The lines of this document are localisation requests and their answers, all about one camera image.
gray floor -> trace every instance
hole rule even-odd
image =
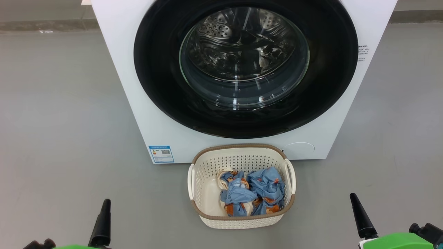
[[[357,248],[356,192],[380,234],[443,228],[443,24],[389,25],[326,160],[294,161],[275,226],[207,228],[187,165],[152,165],[100,33],[0,35],[0,241],[86,244],[104,198],[113,248]]]

sticker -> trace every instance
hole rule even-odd
[[[154,163],[173,163],[174,157],[170,146],[149,146]]]
[[[358,61],[363,62],[369,53],[368,45],[358,46]]]

front-load washing machine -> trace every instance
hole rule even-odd
[[[154,163],[265,143],[324,159],[396,0],[93,0]]]

baseboard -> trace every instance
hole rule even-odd
[[[389,23],[443,23],[443,10],[394,11]]]
[[[389,23],[443,23],[443,10],[394,11]],[[100,30],[96,19],[0,22],[0,34]]]

clothing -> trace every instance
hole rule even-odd
[[[259,197],[253,201],[252,215],[275,213],[283,208],[285,184],[275,167],[252,171],[246,180]]]
[[[217,173],[220,204],[229,216],[270,214],[283,208],[285,184],[275,167],[252,171],[246,179],[244,175],[231,167]]]
[[[220,193],[220,202],[229,216],[249,216],[253,211],[252,201],[257,194],[246,188],[244,178],[236,178],[228,183],[228,190]]]

